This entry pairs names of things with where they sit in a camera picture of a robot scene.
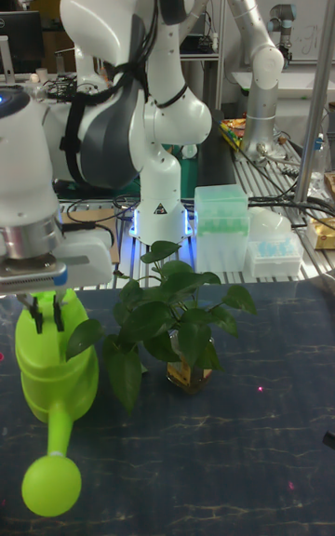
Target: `green leaf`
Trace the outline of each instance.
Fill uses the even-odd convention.
[[[255,303],[248,290],[243,286],[231,286],[227,295],[222,299],[222,302],[234,309],[240,309],[252,315],[257,314]]]
[[[103,340],[102,345],[102,358],[107,364],[107,360],[110,356],[115,355],[118,352],[118,335],[114,335],[111,333],[111,335],[107,335],[106,338]]]
[[[168,295],[162,291],[161,286],[155,286],[143,290],[142,300],[150,302],[168,302]]]
[[[172,274],[181,272],[186,272],[188,274],[193,273],[191,265],[184,263],[184,261],[168,261],[167,263],[164,263],[161,271],[165,277],[170,277]]]
[[[201,369],[221,370],[224,372],[212,342],[208,342],[204,352],[196,360],[195,365]]]
[[[143,263],[154,263],[155,261],[162,261],[166,257],[173,255],[177,250],[181,248],[174,242],[168,242],[167,240],[157,240],[152,244],[150,253],[146,253],[141,256]]]
[[[218,283],[220,284],[220,279],[210,272],[206,274],[178,272],[168,277],[165,284],[161,286],[161,289],[164,294],[167,294],[171,302],[177,302],[182,298],[182,295],[192,294],[204,284]]]
[[[204,352],[210,335],[208,325],[182,323],[178,331],[178,343],[190,367],[194,366],[197,358]]]
[[[212,323],[211,314],[204,309],[189,309],[181,317],[182,323]]]
[[[157,335],[152,340],[143,342],[144,348],[157,360],[164,362],[180,362],[179,356],[172,350],[171,340],[168,332]]]
[[[142,297],[143,290],[135,279],[130,279],[120,292],[120,300],[130,307],[140,302]]]
[[[130,414],[141,387],[141,361],[136,352],[116,353],[107,358],[106,366],[116,397]]]
[[[230,333],[231,335],[234,335],[235,338],[238,338],[236,321],[229,311],[226,311],[226,309],[223,307],[218,306],[211,311],[211,314],[212,323],[218,325],[221,329],[226,331],[226,333]]]
[[[120,331],[120,340],[125,342],[143,342],[155,335],[167,331],[174,324],[174,319],[163,302],[146,302],[130,313]]]
[[[124,325],[129,317],[129,310],[124,302],[117,302],[113,308],[113,315],[118,325]]]
[[[213,274],[212,272],[205,272],[204,274],[199,274],[199,275],[201,275],[203,279],[203,282],[202,282],[203,284],[220,284],[221,283],[219,276],[216,274]]]
[[[68,341],[66,360],[70,360],[70,358],[84,352],[84,350],[98,342],[103,335],[102,325],[96,319],[88,319],[78,325]]]

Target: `warning label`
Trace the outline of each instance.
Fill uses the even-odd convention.
[[[164,216],[165,214],[168,214],[167,210],[164,208],[162,203],[159,204],[158,208],[154,211],[154,213],[157,216]]]

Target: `watering can spout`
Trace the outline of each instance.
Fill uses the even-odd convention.
[[[55,517],[69,511],[81,490],[80,472],[66,457],[73,421],[66,409],[55,405],[48,414],[47,455],[36,460],[22,482],[22,498],[33,513]]]

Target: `lab bench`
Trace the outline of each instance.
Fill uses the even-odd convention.
[[[20,305],[0,301],[0,534],[32,536],[333,536],[334,276],[248,286],[258,315],[237,313],[239,339],[213,330],[225,373],[197,395],[149,372],[129,417],[100,366],[97,398],[74,424],[68,456],[82,493],[64,516],[23,504],[25,470],[47,449],[28,409],[14,355]],[[216,302],[226,287],[204,287]],[[81,291],[91,317],[114,332],[116,290]]]

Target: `glass jar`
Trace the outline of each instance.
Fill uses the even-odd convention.
[[[197,394],[208,383],[212,369],[194,366],[191,368],[181,353],[178,342],[178,331],[170,334],[172,350],[180,357],[181,362],[167,363],[167,378],[169,381],[183,389],[187,394]]]

